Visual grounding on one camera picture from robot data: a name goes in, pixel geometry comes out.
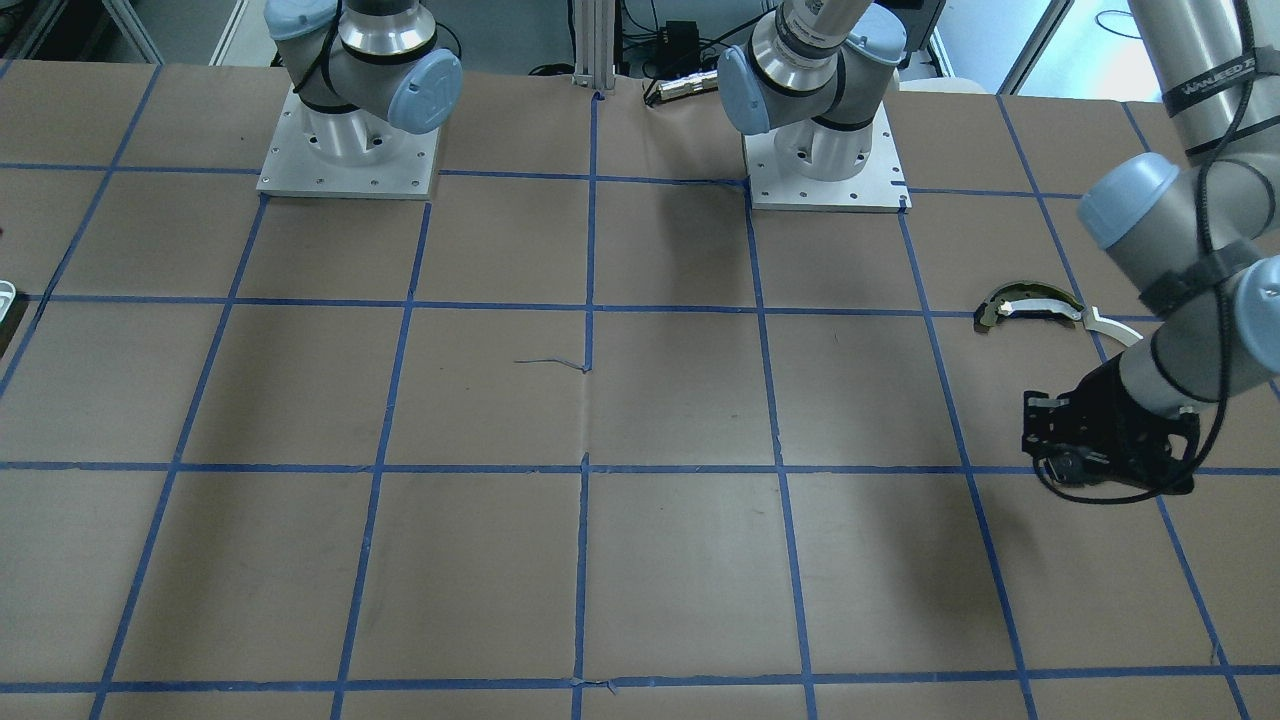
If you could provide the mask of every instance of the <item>light blue cap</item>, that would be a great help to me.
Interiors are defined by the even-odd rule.
[[[882,65],[897,65],[906,56],[906,28],[892,10],[872,5],[849,33],[854,50]]]
[[[1098,247],[1110,250],[1156,206],[1180,172],[1157,152],[1130,158],[1084,193],[1076,214]]]
[[[268,0],[262,14],[271,40],[284,42],[333,22],[338,0]]]
[[[742,135],[769,132],[769,110],[755,70],[739,46],[726,50],[716,64],[719,77],[721,104],[728,122]]]
[[[1280,374],[1280,255],[1244,270],[1235,288],[1235,325],[1254,360]]]
[[[449,50],[431,50],[401,81],[387,122],[411,135],[426,135],[444,124],[460,95],[462,63]]]

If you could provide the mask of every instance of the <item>metal mounting plate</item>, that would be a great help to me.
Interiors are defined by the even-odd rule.
[[[876,143],[867,167],[850,179],[817,181],[786,172],[773,146],[777,129],[742,138],[751,176],[751,206],[758,210],[810,210],[822,213],[897,213],[911,206],[902,161],[881,105],[873,122]]]
[[[426,135],[404,133],[390,161],[334,165],[308,145],[302,129],[302,101],[289,92],[262,161],[257,190],[282,197],[430,200],[439,141],[438,129]]]

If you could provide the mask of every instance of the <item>blue tape grid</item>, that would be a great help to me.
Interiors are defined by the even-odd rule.
[[[12,67],[13,60],[8,60],[4,65],[0,65],[0,78]],[[579,473],[582,482],[581,496],[580,496],[580,527],[579,527],[579,569],[577,569],[577,588],[576,588],[576,607],[575,607],[575,676],[581,678],[582,673],[582,652],[584,652],[584,633],[585,633],[585,580],[586,580],[586,529],[588,529],[588,492],[589,492],[589,478],[591,473],[609,474],[609,473],[776,473],[780,479],[780,486],[782,486],[782,502],[783,502],[783,515],[785,523],[787,525],[787,543],[788,543],[788,562],[791,565],[794,594],[796,600],[796,616],[797,628],[800,635],[800,650],[801,650],[801,666],[803,671],[799,675],[767,675],[767,676],[694,676],[694,678],[618,678],[613,680],[614,687],[709,687],[709,685],[771,685],[771,684],[783,684],[792,685],[800,684],[805,687],[809,717],[817,719],[817,705],[814,700],[814,687],[820,684],[860,684],[860,683],[943,683],[943,682],[987,682],[987,680],[1018,680],[1024,689],[1024,697],[1028,703],[1028,712],[1034,717],[1034,703],[1030,697],[1028,680],[1032,679],[1068,679],[1068,678],[1129,678],[1129,676],[1222,676],[1228,680],[1231,687],[1233,696],[1238,703],[1242,717],[1248,717],[1248,712],[1244,707],[1243,700],[1239,693],[1239,688],[1235,683],[1235,676],[1238,675],[1280,675],[1280,665],[1231,665],[1226,660],[1225,651],[1221,643],[1217,642],[1216,632],[1213,630],[1212,620],[1208,615],[1208,610],[1204,605],[1203,597],[1199,593],[1198,584],[1194,580],[1190,566],[1187,561],[1185,553],[1183,552],[1181,543],[1178,539],[1176,530],[1172,524],[1167,509],[1164,502],[1160,502],[1161,515],[1169,530],[1170,539],[1172,542],[1174,550],[1179,557],[1179,562],[1187,575],[1188,585],[1196,598],[1197,607],[1202,614],[1202,619],[1206,623],[1206,630],[1215,642],[1219,655],[1219,665],[1216,666],[1151,666],[1151,667],[1091,667],[1091,669],[1052,669],[1052,670],[1036,670],[1027,669],[1021,661],[1020,648],[1016,637],[1016,628],[1012,621],[1011,610],[1007,603],[1007,597],[1002,587],[998,570],[998,560],[995,556],[995,547],[989,542],[989,532],[986,528],[986,520],[980,506],[980,495],[974,483],[975,474],[1029,474],[1029,469],[1021,466],[974,466],[969,464],[966,457],[966,451],[964,448],[964,438],[960,432],[959,420],[955,413],[955,406],[952,398],[950,397],[948,380],[946,378],[945,363],[942,360],[941,346],[937,342],[937,336],[933,329],[933,318],[948,316],[948,318],[963,318],[969,316],[969,311],[946,311],[946,310],[931,310],[927,304],[927,297],[924,295],[923,279],[919,275],[919,266],[915,259],[914,247],[911,246],[910,233],[906,227],[905,218],[901,218],[904,241],[908,245],[909,255],[913,261],[913,270],[915,273],[915,279],[918,283],[918,291],[922,299],[922,311],[914,310],[882,310],[882,309],[800,309],[800,307],[764,307],[763,305],[763,292],[760,290],[760,275],[759,275],[759,261],[755,254],[754,243],[754,228],[750,228],[750,211],[748,210],[748,223],[749,223],[749,242],[751,249],[751,261],[753,261],[753,279],[755,282],[756,291],[756,306],[755,307],[704,307],[704,306],[596,306],[594,305],[594,187],[598,182],[632,182],[632,183],[655,183],[655,184],[731,184],[731,186],[744,186],[742,181],[727,181],[727,179],[695,179],[695,181],[673,181],[663,178],[628,178],[617,176],[598,176],[595,168],[596,159],[596,104],[599,99],[593,99],[591,111],[593,111],[593,137],[591,137],[591,172],[589,176],[570,176],[570,174],[539,174],[539,173],[484,173],[484,172],[466,172],[466,170],[444,170],[442,174],[456,174],[456,176],[474,176],[474,177],[513,177],[513,178],[549,178],[549,179],[576,179],[576,181],[589,181],[593,187],[593,202],[589,218],[589,272],[588,272],[588,297],[585,305],[512,305],[512,304],[485,304],[485,302],[422,302],[415,301],[413,295],[416,291],[417,278],[420,277],[420,269],[425,250],[426,241],[426,225],[429,222],[430,208],[426,209],[424,214],[422,233],[419,242],[419,251],[415,259],[415,269],[411,281],[411,287],[404,302],[397,301],[361,301],[361,300],[302,300],[302,299],[239,299],[237,297],[238,286],[241,278],[243,277],[243,270],[247,266],[250,254],[257,234],[257,228],[260,227],[262,214],[265,213],[266,200],[264,199],[260,204],[257,215],[253,222],[252,231],[246,242],[244,251],[241,258],[241,264],[237,268],[236,278],[232,283],[232,290],[225,299],[218,297],[109,297],[109,296],[70,296],[70,295],[56,295],[54,292],[58,281],[60,279],[67,264],[83,237],[90,222],[92,220],[93,211],[101,202],[102,195],[105,193],[106,186],[115,173],[133,173],[133,172],[151,172],[151,173],[214,173],[214,174],[257,174],[256,169],[228,169],[228,168],[165,168],[165,167],[122,167],[119,160],[123,156],[124,149],[133,135],[137,122],[150,99],[151,91],[155,87],[157,79],[157,73],[152,74],[151,82],[148,83],[138,108],[128,126],[124,138],[110,165],[51,165],[51,164],[20,164],[20,163],[0,163],[0,169],[44,169],[44,170],[88,170],[88,172],[104,172],[105,177],[93,196],[93,200],[87,209],[84,218],[78,227],[76,234],[64,254],[58,270],[55,270],[45,292],[38,297],[38,306],[36,315],[28,332],[24,334],[14,361],[10,364],[9,370],[5,373],[4,378],[0,378],[0,395],[8,387],[12,380],[13,372],[18,365],[18,359],[26,351],[29,345],[31,336],[36,331],[40,316],[44,314],[45,307],[49,302],[174,302],[174,304],[219,304],[223,306],[223,315],[219,320],[218,329],[215,331],[214,340],[211,342],[209,354],[206,355],[205,366],[201,373],[201,378],[197,383],[195,395],[192,397],[191,406],[188,409],[187,419],[183,425],[183,432],[179,438],[178,447],[175,448],[174,457],[170,462],[23,462],[23,461],[0,461],[0,470],[10,469],[27,469],[27,470],[60,470],[60,469],[81,469],[81,470],[151,470],[151,471],[166,471],[166,480],[161,491],[161,496],[157,501],[156,511],[152,519],[152,524],[148,530],[147,541],[143,547],[142,557],[140,559],[138,569],[134,577],[133,585],[131,588],[129,598],[125,603],[125,610],[122,614],[122,620],[118,626],[115,641],[113,642],[111,652],[108,660],[108,665],[104,669],[102,679],[99,683],[0,683],[0,693],[93,693],[95,703],[91,714],[91,719],[97,719],[101,714],[102,703],[108,693],[119,692],[333,692],[334,693],[334,706],[333,717],[340,717],[342,697],[347,692],[375,692],[375,691],[396,691],[396,689],[571,689],[575,697],[573,702],[573,719],[579,720],[581,712],[581,691],[582,685],[567,679],[498,679],[498,680],[480,680],[480,679],[421,679],[421,680],[351,680],[347,678],[349,674],[349,661],[351,652],[355,643],[356,624],[358,623],[358,605],[362,593],[362,580],[367,571],[369,550],[371,547],[372,529],[376,520],[376,507],[379,498],[379,480],[385,473],[509,473],[509,474],[525,474],[525,473]],[[963,188],[913,188],[913,192],[920,193],[957,193],[957,195],[1000,195],[1000,196],[1019,196],[1019,197],[1036,197],[1041,205],[1042,213],[1050,233],[1053,237],[1055,246],[1059,250],[1059,255],[1062,260],[1064,269],[1071,281],[1073,290],[1076,295],[1080,295],[1079,286],[1075,282],[1074,272],[1070,268],[1070,263],[1066,258],[1065,249],[1057,237],[1056,229],[1053,228],[1052,218],[1047,211],[1044,204],[1046,197],[1061,197],[1061,199],[1079,199],[1078,195],[1070,193],[1044,193],[1042,192],[1034,179],[1030,169],[1030,164],[1023,152],[1021,145],[1016,137],[1016,131],[1012,122],[1004,106],[1004,102],[997,97],[1000,102],[1001,111],[1005,117],[1006,124],[1011,137],[1014,138],[1015,146],[1018,147],[1019,156],[1024,164],[1024,169],[1028,173],[1028,179],[1032,183],[1033,192],[991,192],[991,191],[970,191]],[[1142,131],[1137,124],[1132,111],[1128,105],[1124,105],[1125,113],[1133,124],[1134,131],[1138,133],[1147,147],[1147,141],[1142,136]],[[24,300],[33,301],[36,297],[24,296]],[[187,438],[189,437],[191,427],[195,420],[196,411],[198,409],[200,400],[204,395],[205,386],[207,383],[209,375],[212,369],[212,363],[220,346],[223,333],[225,331],[229,314],[236,305],[316,305],[316,306],[379,306],[379,307],[403,307],[404,316],[401,327],[401,336],[398,341],[397,354],[396,354],[396,366],[392,373],[392,383],[388,391],[388,411],[384,418],[383,434],[379,442],[379,456],[378,461],[369,466],[361,465],[257,465],[257,464],[186,464],[182,462],[180,456],[184,450]],[[767,382],[767,395],[769,398],[771,410],[771,429],[773,430],[774,439],[774,466],[736,466],[736,465],[698,465],[698,466],[644,466],[644,465],[591,465],[589,457],[584,456],[582,464],[580,466],[558,466],[558,465],[544,465],[544,466],[517,466],[517,465],[434,465],[434,466],[416,466],[416,465],[388,465],[385,464],[385,446],[390,436],[392,416],[394,410],[394,396],[398,389],[399,373],[403,366],[403,354],[404,345],[408,337],[410,320],[412,310],[416,307],[456,307],[456,309],[515,309],[515,310],[567,310],[567,311],[586,311],[589,316],[594,315],[595,311],[604,313],[755,313],[758,315],[758,322],[760,327],[760,342],[762,342],[762,355],[765,368],[765,382]],[[781,443],[778,442],[778,425],[777,425],[777,407],[776,398],[773,396],[773,379],[772,379],[772,364],[769,360],[768,348],[768,336],[767,336],[767,316],[768,315],[788,315],[788,314],[814,314],[814,315],[892,315],[892,316],[922,316],[925,320],[925,325],[931,332],[931,343],[934,350],[934,359],[940,370],[940,379],[943,383],[945,395],[948,402],[948,414],[951,415],[952,428],[956,433],[957,447],[961,452],[961,465],[960,466],[790,466],[782,460]],[[1133,318],[1117,318],[1123,320],[1153,320],[1155,318],[1148,316],[1133,316]],[[1098,346],[1100,356],[1105,357],[1102,354],[1101,345]],[[588,368],[590,368],[591,357],[591,320],[588,322],[588,341],[586,341],[586,360]],[[1272,391],[1276,397],[1280,398],[1280,387],[1275,382],[1271,383]],[[311,682],[279,682],[279,683],[256,683],[256,682],[243,682],[243,680],[218,680],[218,682],[115,682],[113,679],[115,664],[119,660],[119,653],[123,650],[124,638],[128,633],[129,620],[132,619],[133,609],[137,603],[137,597],[141,591],[142,580],[146,574],[146,566],[150,561],[150,555],[154,550],[156,537],[159,534],[160,523],[163,520],[164,509],[166,506],[169,495],[172,492],[174,478],[179,471],[227,471],[227,473],[369,473],[372,475],[371,491],[370,491],[370,505],[369,516],[366,520],[365,538],[361,547],[361,564],[357,570],[356,587],[353,588],[352,609],[348,618],[348,632],[344,641],[342,666],[339,670],[339,678],[337,680],[311,680]],[[804,474],[804,473],[842,473],[842,474],[916,474],[916,473],[933,473],[933,474],[960,474],[966,478],[970,484],[970,493],[975,503],[975,510],[978,512],[978,520],[983,529],[984,542],[987,543],[988,560],[991,561],[993,577],[1000,589],[1002,609],[1005,610],[1006,624],[1010,630],[1010,641],[1015,650],[1015,659],[1018,664],[1018,670],[1015,671],[975,671],[975,673],[905,673],[905,674],[822,674],[815,675],[812,673],[812,666],[808,657],[808,637],[804,623],[804,601],[803,589],[800,587],[799,575],[799,561],[795,550],[795,536],[794,536],[794,523],[791,520],[790,512],[790,493],[786,487],[788,474]],[[1201,471],[1202,475],[1280,475],[1280,469],[1274,468],[1213,468]]]

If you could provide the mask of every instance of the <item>black strap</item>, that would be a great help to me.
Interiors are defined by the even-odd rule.
[[[1249,241],[1236,241],[1202,256],[1181,273],[1167,272],[1138,296],[1160,318],[1167,318],[1201,293],[1217,287],[1235,273],[1262,260]]]
[[[1244,83],[1260,76],[1280,74],[1280,50],[1275,47],[1254,47],[1248,53],[1206,70],[1192,79],[1165,92],[1165,110],[1172,118],[1178,113],[1198,105],[1224,90]]]

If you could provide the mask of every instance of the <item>velcro strap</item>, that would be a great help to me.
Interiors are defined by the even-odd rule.
[[[1220,282],[1253,265],[1262,254],[1249,241],[1238,241],[1204,255],[1181,273],[1169,272],[1142,291],[1142,304],[1160,318],[1190,302],[1201,293],[1213,290]]]
[[[1280,50],[1275,47],[1254,47],[1239,58],[1203,72],[1192,79],[1165,92],[1165,110],[1172,118],[1178,113],[1203,102],[1224,90],[1244,83],[1260,76],[1280,74]]]

